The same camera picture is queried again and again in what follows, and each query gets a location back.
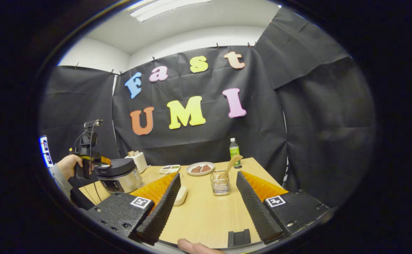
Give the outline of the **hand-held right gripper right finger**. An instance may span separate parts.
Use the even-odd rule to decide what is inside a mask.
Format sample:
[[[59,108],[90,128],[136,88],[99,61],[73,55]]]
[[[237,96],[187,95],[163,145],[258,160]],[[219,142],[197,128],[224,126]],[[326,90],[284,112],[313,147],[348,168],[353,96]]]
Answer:
[[[303,190],[289,192],[244,171],[238,172],[236,186],[264,244],[295,235],[330,211]]]

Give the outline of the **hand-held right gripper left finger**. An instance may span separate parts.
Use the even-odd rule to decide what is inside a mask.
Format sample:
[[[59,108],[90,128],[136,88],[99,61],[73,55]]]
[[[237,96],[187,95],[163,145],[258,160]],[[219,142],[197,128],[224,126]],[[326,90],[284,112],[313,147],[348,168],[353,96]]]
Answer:
[[[130,194],[114,192],[86,213],[112,233],[153,246],[168,221],[180,187],[180,174],[171,173]]]

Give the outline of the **black silver rice cooker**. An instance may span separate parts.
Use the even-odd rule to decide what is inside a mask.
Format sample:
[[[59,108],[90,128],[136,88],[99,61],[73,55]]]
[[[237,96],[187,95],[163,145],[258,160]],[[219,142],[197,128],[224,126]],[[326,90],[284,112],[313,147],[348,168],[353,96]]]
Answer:
[[[113,159],[111,165],[96,166],[95,173],[108,193],[130,193],[143,183],[132,158]]]

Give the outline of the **wooden spoon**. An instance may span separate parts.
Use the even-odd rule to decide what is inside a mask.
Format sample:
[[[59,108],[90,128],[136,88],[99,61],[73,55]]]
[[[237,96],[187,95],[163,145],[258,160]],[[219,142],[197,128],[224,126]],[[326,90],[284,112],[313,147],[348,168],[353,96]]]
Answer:
[[[222,174],[218,175],[217,180],[226,180],[229,175],[230,169],[241,159],[243,159],[242,155],[235,155],[234,157],[232,157],[227,165],[227,169]]]

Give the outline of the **white toaster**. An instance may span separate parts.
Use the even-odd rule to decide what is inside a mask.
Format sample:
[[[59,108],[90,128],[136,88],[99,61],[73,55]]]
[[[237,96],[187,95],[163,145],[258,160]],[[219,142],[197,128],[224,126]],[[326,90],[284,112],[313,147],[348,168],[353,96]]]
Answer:
[[[143,152],[140,151],[129,151],[125,158],[132,158],[137,166],[138,172],[143,173],[149,166],[146,162]]]

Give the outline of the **computer monitor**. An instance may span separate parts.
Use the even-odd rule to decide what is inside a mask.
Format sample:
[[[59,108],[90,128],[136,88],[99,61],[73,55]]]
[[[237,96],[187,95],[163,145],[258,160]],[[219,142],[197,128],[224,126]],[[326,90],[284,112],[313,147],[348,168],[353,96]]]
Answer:
[[[47,136],[46,135],[41,136],[39,138],[39,142],[40,142],[40,149],[41,149],[42,157],[43,157],[46,167],[47,168],[53,167],[54,164],[50,156]]]

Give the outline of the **white divided food tray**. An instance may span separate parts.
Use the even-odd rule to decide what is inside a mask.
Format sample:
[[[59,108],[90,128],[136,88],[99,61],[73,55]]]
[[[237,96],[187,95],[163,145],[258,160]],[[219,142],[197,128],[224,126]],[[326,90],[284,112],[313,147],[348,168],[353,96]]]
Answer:
[[[161,167],[161,169],[159,170],[159,173],[162,175],[169,175],[172,173],[176,173],[179,171],[180,169],[180,165],[176,164],[176,165],[166,165]]]

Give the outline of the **white round plate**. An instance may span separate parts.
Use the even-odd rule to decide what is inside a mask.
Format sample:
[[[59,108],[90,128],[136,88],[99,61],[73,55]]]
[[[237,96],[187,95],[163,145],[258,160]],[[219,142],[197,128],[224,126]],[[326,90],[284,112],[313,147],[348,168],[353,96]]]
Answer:
[[[209,165],[209,166],[211,167],[211,170],[206,171],[206,172],[200,172],[200,173],[192,173],[192,172],[190,172],[190,171],[192,170],[192,168],[194,168],[194,167],[196,167],[196,166],[204,166],[204,165]],[[213,163],[211,163],[211,162],[199,162],[199,163],[194,163],[194,164],[189,165],[189,166],[186,168],[186,172],[187,172],[189,175],[201,176],[201,175],[207,175],[207,174],[211,173],[214,169],[215,169],[215,165],[214,165]]]

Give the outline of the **green drink bottle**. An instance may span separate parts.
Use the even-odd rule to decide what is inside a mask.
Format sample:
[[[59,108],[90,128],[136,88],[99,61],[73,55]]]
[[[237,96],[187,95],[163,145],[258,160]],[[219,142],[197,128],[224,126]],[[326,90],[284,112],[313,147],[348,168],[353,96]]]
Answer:
[[[230,157],[231,157],[231,159],[233,159],[236,155],[240,155],[240,149],[239,149],[239,146],[238,146],[235,138],[231,138],[230,142],[231,142],[230,143]],[[233,167],[235,169],[242,168],[241,160],[235,161]]]

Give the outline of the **black backdrop cloth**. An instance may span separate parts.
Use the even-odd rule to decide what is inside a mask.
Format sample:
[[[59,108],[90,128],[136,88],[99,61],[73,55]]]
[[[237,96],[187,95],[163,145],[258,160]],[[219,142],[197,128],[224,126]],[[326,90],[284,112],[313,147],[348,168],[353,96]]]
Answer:
[[[287,189],[327,206],[343,204],[368,169],[376,120],[354,59],[308,20],[279,10],[254,48],[175,53],[120,76],[55,67],[40,111],[54,160],[85,122],[103,156],[140,150],[151,165],[230,159],[235,137]]]

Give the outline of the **long ceiling light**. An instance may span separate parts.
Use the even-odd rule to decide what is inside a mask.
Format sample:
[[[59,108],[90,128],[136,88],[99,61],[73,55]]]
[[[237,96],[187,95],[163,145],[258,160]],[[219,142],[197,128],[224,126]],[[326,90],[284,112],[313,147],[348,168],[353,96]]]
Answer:
[[[162,13],[175,10],[180,7],[185,7],[194,4],[208,3],[211,0],[156,0],[145,5],[140,5],[130,10],[130,16],[140,22],[144,22]]]

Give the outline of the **black plastic bracket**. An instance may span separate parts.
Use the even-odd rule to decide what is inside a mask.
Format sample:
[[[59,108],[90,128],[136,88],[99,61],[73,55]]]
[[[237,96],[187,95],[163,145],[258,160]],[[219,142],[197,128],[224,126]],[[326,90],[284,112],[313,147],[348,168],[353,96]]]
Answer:
[[[244,229],[243,231],[228,232],[228,248],[239,247],[251,244],[250,230]]]

